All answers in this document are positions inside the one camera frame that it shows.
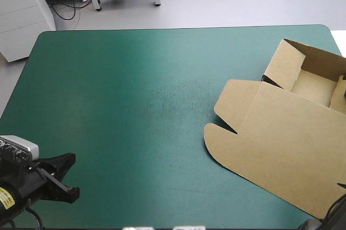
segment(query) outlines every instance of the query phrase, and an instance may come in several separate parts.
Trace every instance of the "white cabinet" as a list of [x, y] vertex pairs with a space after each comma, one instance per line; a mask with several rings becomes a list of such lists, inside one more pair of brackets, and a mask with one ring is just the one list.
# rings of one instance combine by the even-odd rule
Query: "white cabinet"
[[8, 62], [28, 57], [38, 35], [52, 30], [45, 0], [0, 0], [0, 53]]

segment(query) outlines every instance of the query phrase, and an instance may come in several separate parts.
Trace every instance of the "table surface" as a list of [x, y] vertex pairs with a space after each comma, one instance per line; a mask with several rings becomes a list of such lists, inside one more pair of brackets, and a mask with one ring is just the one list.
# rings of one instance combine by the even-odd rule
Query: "table surface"
[[45, 226], [297, 228], [309, 215], [221, 167], [203, 141], [226, 81], [260, 80], [283, 38], [339, 53], [322, 25], [41, 34], [0, 134], [41, 157], [77, 154], [64, 182], [81, 197], [36, 203]]

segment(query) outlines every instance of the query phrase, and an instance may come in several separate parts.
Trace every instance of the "cabinet drawer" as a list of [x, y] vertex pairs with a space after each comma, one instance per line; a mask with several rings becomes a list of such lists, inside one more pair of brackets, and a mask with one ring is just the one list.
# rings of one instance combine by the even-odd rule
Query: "cabinet drawer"
[[0, 15], [36, 6], [36, 0], [0, 0]]
[[8, 62], [30, 55], [38, 35], [49, 31], [47, 22], [36, 23], [20, 29], [0, 34], [0, 52]]
[[10, 12], [0, 15], [0, 34], [44, 21], [44, 16], [38, 6]]

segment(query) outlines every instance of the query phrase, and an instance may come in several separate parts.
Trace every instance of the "gray floor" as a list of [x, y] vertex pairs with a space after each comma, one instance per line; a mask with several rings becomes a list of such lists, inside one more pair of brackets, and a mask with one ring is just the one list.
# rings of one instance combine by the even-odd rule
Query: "gray floor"
[[[90, 4], [72, 21], [55, 16], [58, 30], [231, 27], [251, 25], [324, 24], [346, 30], [345, 0], [102, 0], [97, 12]], [[64, 17], [71, 9], [60, 7]], [[345, 39], [338, 45], [346, 50]], [[6, 63], [0, 56], [0, 115], [26, 60]]]

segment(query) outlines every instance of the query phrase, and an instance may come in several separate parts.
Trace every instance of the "open cardboard box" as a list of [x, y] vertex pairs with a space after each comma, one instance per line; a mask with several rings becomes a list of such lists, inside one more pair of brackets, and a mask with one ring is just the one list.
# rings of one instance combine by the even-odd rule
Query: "open cardboard box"
[[322, 218], [346, 182], [346, 58], [283, 40], [262, 82], [230, 80], [204, 129], [221, 165]]

